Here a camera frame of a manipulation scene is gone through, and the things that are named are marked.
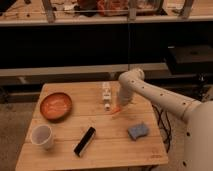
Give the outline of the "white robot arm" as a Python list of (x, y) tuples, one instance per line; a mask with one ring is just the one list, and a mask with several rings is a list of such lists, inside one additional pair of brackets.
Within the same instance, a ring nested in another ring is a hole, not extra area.
[(118, 82), (118, 104), (126, 106), (134, 93), (174, 114), (187, 124), (184, 139), (183, 171), (213, 171), (213, 101), (196, 99), (144, 81), (142, 69), (122, 73)]

